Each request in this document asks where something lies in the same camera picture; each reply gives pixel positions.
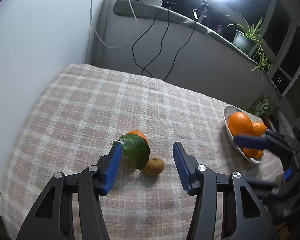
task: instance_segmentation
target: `black cable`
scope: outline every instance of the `black cable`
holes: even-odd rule
[[[161,54],[163,39],[164,39],[164,37],[166,36],[167,31],[168,31],[168,29],[169,29],[169,14],[170,14],[170,8],[171,8],[171,7],[168,8],[168,25],[167,25],[167,29],[166,29],[166,31],[165,31],[164,35],[162,36],[162,39],[161,39],[160,51],[159,51],[158,55],[157,55],[153,60],[151,60],[151,61],[150,61],[150,62],[142,69],[141,75],[142,75],[143,71],[146,70],[146,67],[148,67],[148,66],[149,66],[149,65],[150,65],[157,57],[159,57],[159,55]]]
[[[166,35],[166,33],[167,33],[167,31],[168,31],[168,28],[169,28],[169,13],[170,13],[170,7],[169,7],[169,9],[168,9],[168,26],[167,26],[167,29],[166,29],[166,32],[164,33],[164,35],[163,35],[163,37],[162,37],[162,40],[161,40],[161,48],[160,48],[160,52],[159,52],[159,54],[153,59],[153,60],[151,60],[145,67],[141,67],[141,66],[139,66],[138,64],[137,64],[137,62],[136,62],[136,58],[135,58],[135,55],[134,55],[134,46],[135,46],[135,44],[144,36],[144,35],[146,35],[146,33],[152,28],[152,26],[154,25],[154,22],[156,21],[156,19],[157,19],[157,15],[158,15],[158,13],[159,13],[159,11],[160,10],[162,10],[162,9],[165,9],[165,8],[160,8],[158,11],[157,11],[157,13],[155,14],[155,17],[154,17],[154,20],[153,20],[153,22],[152,22],[152,24],[151,24],[151,26],[149,27],[149,29],[145,32],[145,33],[143,33],[137,40],[136,40],[136,42],[133,44],[133,46],[132,46],[132,54],[133,54],[133,59],[134,59],[134,63],[139,67],[139,68],[142,68],[142,72],[141,72],[141,75],[143,74],[143,71],[145,70],[146,72],[148,72],[149,74],[150,74],[150,76],[153,78],[153,76],[152,76],[152,74],[149,72],[149,71],[147,71],[146,70],[146,67],[148,67],[159,55],[160,55],[160,53],[161,53],[161,51],[162,51],[162,43],[163,43],[163,39],[164,39],[164,37],[165,37],[165,35]]]
[[[172,70],[172,68],[173,68],[173,66],[174,66],[174,63],[176,62],[176,58],[177,58],[177,55],[178,55],[179,51],[180,51],[184,46],[186,46],[187,43],[189,42],[189,40],[191,39],[191,36],[192,36],[192,34],[193,34],[193,32],[194,32],[194,29],[195,29],[196,25],[197,25],[197,21],[194,22],[194,27],[193,27],[193,29],[192,29],[192,32],[191,32],[191,35],[190,35],[189,39],[188,39],[188,40],[186,41],[186,43],[185,43],[185,44],[177,51],[176,56],[174,57],[174,60],[173,60],[172,67],[170,68],[169,73],[166,75],[166,77],[163,79],[163,81],[165,81],[166,78],[169,76],[169,74],[170,74],[170,72],[171,72],[171,70]]]

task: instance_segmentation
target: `white wall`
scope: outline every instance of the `white wall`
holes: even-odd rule
[[[114,70],[140,74],[132,56],[132,44],[152,24],[153,20],[120,17],[113,13],[112,6],[108,13],[105,42],[109,46],[125,44],[137,35],[134,41],[119,49],[108,49],[98,43],[97,50],[104,52],[104,62],[95,59],[95,64]],[[156,21],[152,29],[135,46],[137,63],[145,66],[160,51],[161,38],[167,22]],[[187,41],[191,29],[177,24],[170,24],[163,41],[162,53],[147,68],[155,77],[163,79],[172,66],[175,53]],[[167,82],[193,90],[229,104],[247,110],[259,97],[268,94],[271,104],[278,101],[277,94],[265,77],[262,82],[261,71],[251,69],[254,64],[211,36],[194,32],[189,43],[179,52],[176,63]]]
[[[103,0],[94,0],[97,19]],[[85,63],[90,0],[0,3],[0,192],[12,143],[43,88],[70,63]]]

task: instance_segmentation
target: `orange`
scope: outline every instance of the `orange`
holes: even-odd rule
[[[242,112],[236,112],[229,117],[228,127],[233,137],[239,133],[253,135],[252,122],[250,118]]]
[[[263,156],[263,150],[258,150],[258,154],[254,158],[260,159],[262,156]]]
[[[149,143],[147,137],[146,137],[142,132],[140,132],[140,131],[130,131],[130,132],[128,132],[128,134],[129,134],[129,133],[137,134],[137,135],[139,135],[140,137],[142,137],[143,139],[145,139],[145,141],[146,141],[147,143]]]
[[[267,127],[264,125],[263,122],[253,122],[252,127],[253,127],[253,134],[255,136],[261,136],[267,130]]]
[[[242,151],[248,158],[255,158],[258,155],[258,150],[256,149],[249,149],[243,147]]]

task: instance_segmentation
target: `metal screw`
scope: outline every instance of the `metal screw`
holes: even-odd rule
[[[235,178],[241,178],[241,173],[240,172],[237,172],[235,171],[234,173],[232,173],[232,176],[234,176]]]
[[[207,167],[204,166],[204,165],[199,165],[199,166],[198,166],[198,170],[199,170],[199,171],[206,171],[206,170],[207,170]]]
[[[62,172],[57,172],[56,174],[54,174],[55,179],[60,179],[62,178]]]
[[[97,171],[98,167],[96,165],[92,165],[89,167],[89,171]]]
[[[283,211],[283,213],[282,213],[282,216],[284,217],[284,218],[286,218],[286,217],[288,217],[290,215],[290,211],[289,210],[285,210],[285,211]]]

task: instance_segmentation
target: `white bowl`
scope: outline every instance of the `white bowl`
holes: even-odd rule
[[[229,140],[232,144],[232,146],[237,150],[237,152],[239,152],[245,159],[247,159],[249,162],[251,163],[254,163],[254,164],[259,164],[262,159],[263,159],[263,156],[260,158],[260,159],[254,159],[254,158],[248,158],[244,153],[243,151],[240,149],[239,146],[235,145],[234,142],[233,142],[233,136],[229,130],[229,127],[228,127],[228,119],[229,117],[234,114],[235,112],[243,112],[241,109],[235,107],[235,106],[226,106],[224,109],[223,109],[223,119],[225,120],[225,123],[226,123],[226,131],[227,131],[227,135],[229,137]]]

